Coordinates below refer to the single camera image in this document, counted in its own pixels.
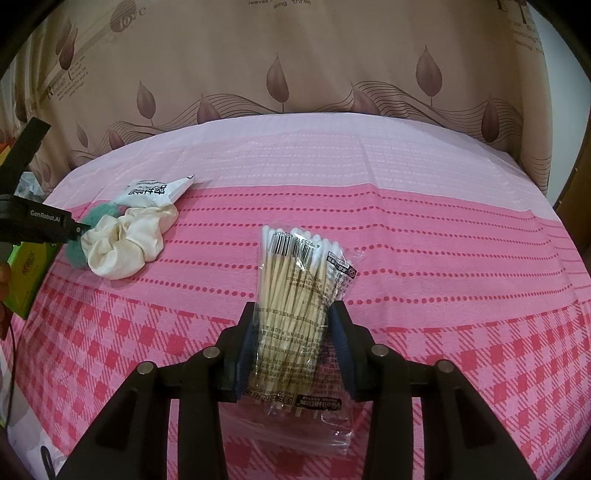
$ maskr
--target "plastic bag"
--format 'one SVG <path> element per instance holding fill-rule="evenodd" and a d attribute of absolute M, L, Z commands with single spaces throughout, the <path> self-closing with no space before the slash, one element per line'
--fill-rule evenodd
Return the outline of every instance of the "plastic bag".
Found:
<path fill-rule="evenodd" d="M 30 171 L 25 171 L 21 175 L 21 179 L 18 181 L 17 191 L 14 195 L 23 197 L 34 202 L 43 203 L 47 198 L 47 193 L 43 191 L 35 174 Z"/>
<path fill-rule="evenodd" d="M 252 400 L 235 409 L 254 433 L 310 453 L 346 453 L 352 401 L 342 385 L 327 312 L 356 273 L 338 242 L 299 228 L 263 227 L 258 342 L 246 391 Z"/>
<path fill-rule="evenodd" d="M 195 175 L 170 183 L 158 180 L 134 180 L 115 200 L 127 207 L 166 207 L 174 205 L 195 181 Z"/>

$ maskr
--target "bed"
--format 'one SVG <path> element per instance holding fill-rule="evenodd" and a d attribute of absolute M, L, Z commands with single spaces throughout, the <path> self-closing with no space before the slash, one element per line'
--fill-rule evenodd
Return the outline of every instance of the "bed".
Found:
<path fill-rule="evenodd" d="M 215 342 L 256 296 L 261 226 L 285 222 L 365 252 L 346 304 L 377 342 L 462 369 L 538 478 L 591 423 L 591 280 L 546 199 L 507 154 L 422 122 L 355 113 L 224 119 L 127 145 L 70 173 L 47 203 L 76 218 L 140 177 L 199 184 L 158 260 L 106 281 L 58 256 L 18 338 L 11 442 L 43 478 L 135 366 Z M 9 344 L 0 361 L 6 384 Z M 346 456 L 252 440 L 224 420 L 232 479 L 361 477 L 370 405 Z M 422 478 L 420 407 L 415 477 Z M 168 475 L 175 478 L 176 431 Z"/>

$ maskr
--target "metal screw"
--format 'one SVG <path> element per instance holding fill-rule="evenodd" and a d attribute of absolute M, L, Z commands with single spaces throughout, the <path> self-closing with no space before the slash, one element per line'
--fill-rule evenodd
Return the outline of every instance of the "metal screw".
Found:
<path fill-rule="evenodd" d="M 216 358 L 220 354 L 220 349 L 216 346 L 208 346 L 203 351 L 203 356 L 205 358 Z"/>
<path fill-rule="evenodd" d="M 450 374 L 453 372 L 454 366 L 453 363 L 451 363 L 449 360 L 441 360 L 437 364 L 437 368 L 445 374 Z"/>
<path fill-rule="evenodd" d="M 382 345 L 381 343 L 376 343 L 373 347 L 371 347 L 371 352 L 375 355 L 375 356 L 386 356 L 388 355 L 388 347 L 385 345 Z"/>
<path fill-rule="evenodd" d="M 140 375 L 149 374 L 154 369 L 154 364 L 152 362 L 141 362 L 138 365 L 138 373 Z"/>

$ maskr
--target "white package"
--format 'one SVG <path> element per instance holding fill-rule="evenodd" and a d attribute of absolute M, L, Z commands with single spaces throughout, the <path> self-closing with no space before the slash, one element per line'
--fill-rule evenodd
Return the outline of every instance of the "white package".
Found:
<path fill-rule="evenodd" d="M 115 203 L 127 207 L 165 207 L 174 205 L 195 181 L 195 175 L 164 183 L 158 180 L 134 180 Z"/>

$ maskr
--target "green box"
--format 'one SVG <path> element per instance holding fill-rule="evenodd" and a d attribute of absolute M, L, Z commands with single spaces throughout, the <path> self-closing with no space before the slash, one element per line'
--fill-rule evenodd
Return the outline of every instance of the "green box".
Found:
<path fill-rule="evenodd" d="M 12 278 L 9 295 L 4 304 L 19 317 L 26 319 L 47 270 L 53 263 L 61 244 L 30 244 L 13 247 L 8 258 Z"/>

